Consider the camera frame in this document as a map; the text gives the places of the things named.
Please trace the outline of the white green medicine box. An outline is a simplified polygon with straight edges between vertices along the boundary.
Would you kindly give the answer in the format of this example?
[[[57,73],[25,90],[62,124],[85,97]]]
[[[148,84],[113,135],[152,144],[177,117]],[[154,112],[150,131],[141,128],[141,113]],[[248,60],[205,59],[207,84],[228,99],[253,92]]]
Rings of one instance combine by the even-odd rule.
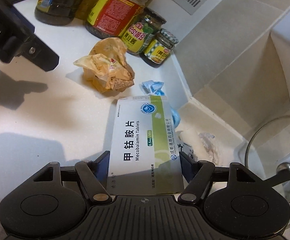
[[[112,195],[174,194],[183,190],[180,156],[166,96],[117,102],[107,191]]]

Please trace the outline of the brown paper bag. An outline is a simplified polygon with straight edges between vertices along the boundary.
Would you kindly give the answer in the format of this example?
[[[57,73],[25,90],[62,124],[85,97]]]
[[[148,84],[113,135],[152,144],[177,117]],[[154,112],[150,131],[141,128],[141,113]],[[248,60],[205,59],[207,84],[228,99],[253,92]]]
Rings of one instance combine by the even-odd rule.
[[[135,78],[126,53],[127,47],[120,38],[109,37],[97,42],[89,55],[73,64],[83,68],[85,80],[99,92],[123,92],[134,85]]]

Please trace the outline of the blue face mask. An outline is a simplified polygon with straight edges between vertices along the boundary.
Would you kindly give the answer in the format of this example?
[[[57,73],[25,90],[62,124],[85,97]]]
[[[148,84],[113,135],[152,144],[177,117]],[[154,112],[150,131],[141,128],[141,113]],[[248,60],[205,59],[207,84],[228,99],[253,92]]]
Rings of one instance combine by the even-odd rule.
[[[162,88],[164,86],[164,82],[161,81],[145,81],[140,84],[140,88],[145,95],[155,95],[155,96],[165,96]],[[179,113],[170,106],[171,116],[174,123],[174,127],[177,128],[180,124],[181,117]]]

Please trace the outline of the red label oil bottle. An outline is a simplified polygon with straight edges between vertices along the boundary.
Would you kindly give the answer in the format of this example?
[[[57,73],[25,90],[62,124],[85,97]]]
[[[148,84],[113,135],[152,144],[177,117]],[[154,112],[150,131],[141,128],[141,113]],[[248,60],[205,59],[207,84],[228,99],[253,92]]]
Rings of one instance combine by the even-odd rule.
[[[86,18],[85,27],[100,39],[118,37],[147,2],[148,0],[98,0]]]

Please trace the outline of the dark soy sauce bottle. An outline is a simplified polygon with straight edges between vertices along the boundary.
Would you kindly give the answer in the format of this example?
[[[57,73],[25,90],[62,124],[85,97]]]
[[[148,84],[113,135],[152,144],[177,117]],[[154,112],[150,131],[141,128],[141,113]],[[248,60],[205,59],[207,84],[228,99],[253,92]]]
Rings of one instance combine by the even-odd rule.
[[[38,0],[35,18],[49,25],[68,25],[83,0]]]

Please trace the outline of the clear plastic wrapper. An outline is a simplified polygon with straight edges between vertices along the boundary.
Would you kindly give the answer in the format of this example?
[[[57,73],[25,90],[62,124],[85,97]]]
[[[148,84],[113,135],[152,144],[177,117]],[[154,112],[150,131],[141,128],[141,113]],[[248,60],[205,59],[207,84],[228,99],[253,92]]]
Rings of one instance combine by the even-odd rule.
[[[214,135],[198,132],[196,129],[177,131],[177,146],[194,161],[206,160],[215,165],[221,165],[221,151]]]

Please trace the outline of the black lid sauce jar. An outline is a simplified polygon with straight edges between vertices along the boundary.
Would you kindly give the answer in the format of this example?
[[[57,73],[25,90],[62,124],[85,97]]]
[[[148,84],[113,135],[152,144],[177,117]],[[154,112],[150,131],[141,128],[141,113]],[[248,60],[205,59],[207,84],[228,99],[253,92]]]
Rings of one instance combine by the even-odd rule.
[[[127,52],[132,55],[142,52],[165,23],[165,18],[145,7],[139,15],[134,17],[121,35]]]

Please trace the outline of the glass pot lid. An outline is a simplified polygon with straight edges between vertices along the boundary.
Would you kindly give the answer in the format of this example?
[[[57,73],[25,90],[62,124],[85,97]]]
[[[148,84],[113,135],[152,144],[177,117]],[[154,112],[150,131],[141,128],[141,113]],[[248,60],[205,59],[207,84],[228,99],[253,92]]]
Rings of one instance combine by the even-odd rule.
[[[284,169],[290,172],[290,115],[268,121],[252,135],[244,163],[263,180]],[[279,184],[277,190],[290,203],[290,180]]]

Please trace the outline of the checkered lid sauce jar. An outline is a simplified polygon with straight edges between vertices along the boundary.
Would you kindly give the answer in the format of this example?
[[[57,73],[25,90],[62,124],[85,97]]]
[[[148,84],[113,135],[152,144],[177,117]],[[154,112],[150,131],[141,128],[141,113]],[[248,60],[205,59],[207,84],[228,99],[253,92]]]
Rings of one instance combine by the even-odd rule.
[[[148,65],[158,68],[178,43],[179,40],[175,35],[162,28],[155,34],[144,51],[140,53],[140,57]]]

